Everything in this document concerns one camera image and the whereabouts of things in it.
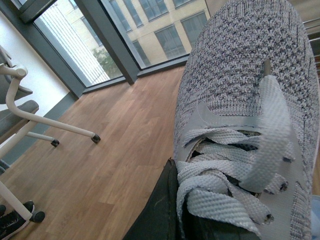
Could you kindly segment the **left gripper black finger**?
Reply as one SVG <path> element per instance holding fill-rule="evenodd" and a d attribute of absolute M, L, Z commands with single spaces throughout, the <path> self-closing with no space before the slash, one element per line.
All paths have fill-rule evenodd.
<path fill-rule="evenodd" d="M 179 240 L 176 163 L 168 159 L 156 185 L 124 240 Z"/>

